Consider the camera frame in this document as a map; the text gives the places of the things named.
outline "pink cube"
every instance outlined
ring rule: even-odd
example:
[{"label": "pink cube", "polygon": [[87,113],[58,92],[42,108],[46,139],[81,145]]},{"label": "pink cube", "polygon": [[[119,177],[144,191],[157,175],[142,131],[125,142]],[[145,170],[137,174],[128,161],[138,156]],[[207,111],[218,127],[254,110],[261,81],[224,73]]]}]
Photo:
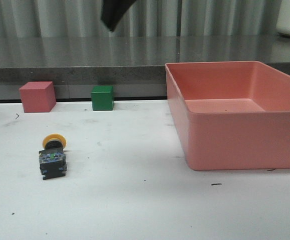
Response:
[{"label": "pink cube", "polygon": [[52,81],[30,81],[19,92],[25,113],[48,113],[56,105]]}]

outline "cube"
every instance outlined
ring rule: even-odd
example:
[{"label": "cube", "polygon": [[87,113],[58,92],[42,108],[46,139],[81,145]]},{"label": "cube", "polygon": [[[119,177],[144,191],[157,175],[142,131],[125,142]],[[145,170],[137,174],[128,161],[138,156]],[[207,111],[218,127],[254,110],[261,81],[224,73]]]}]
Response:
[{"label": "cube", "polygon": [[91,92],[93,111],[111,111],[114,108],[113,86],[95,86]]},{"label": "cube", "polygon": [[19,92],[25,113],[48,113],[56,105],[52,81],[30,81]]}]

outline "table surface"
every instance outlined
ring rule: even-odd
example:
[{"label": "table surface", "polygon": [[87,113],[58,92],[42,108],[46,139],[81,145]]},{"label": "table surface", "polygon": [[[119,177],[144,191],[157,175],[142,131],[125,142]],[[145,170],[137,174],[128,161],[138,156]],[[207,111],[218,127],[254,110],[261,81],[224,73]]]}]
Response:
[{"label": "table surface", "polygon": [[[42,180],[38,151],[51,133],[67,139],[68,171]],[[191,170],[165,100],[113,111],[63,102],[49,113],[4,103],[4,239],[290,239],[290,169]]]}]

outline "green object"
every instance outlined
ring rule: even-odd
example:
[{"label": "green object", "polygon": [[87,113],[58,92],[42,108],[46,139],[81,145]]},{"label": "green object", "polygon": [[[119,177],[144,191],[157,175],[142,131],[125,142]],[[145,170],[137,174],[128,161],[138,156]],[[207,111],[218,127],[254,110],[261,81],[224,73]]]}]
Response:
[{"label": "green object", "polygon": [[113,86],[95,86],[91,92],[93,111],[111,111],[114,109]]}]

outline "pink plastic tray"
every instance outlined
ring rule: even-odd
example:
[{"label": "pink plastic tray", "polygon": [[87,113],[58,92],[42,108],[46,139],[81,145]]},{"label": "pink plastic tray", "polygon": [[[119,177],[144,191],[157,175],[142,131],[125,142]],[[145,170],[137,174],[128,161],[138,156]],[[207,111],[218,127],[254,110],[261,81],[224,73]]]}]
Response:
[{"label": "pink plastic tray", "polygon": [[290,168],[290,76],[257,61],[168,63],[166,71],[190,168]]}]

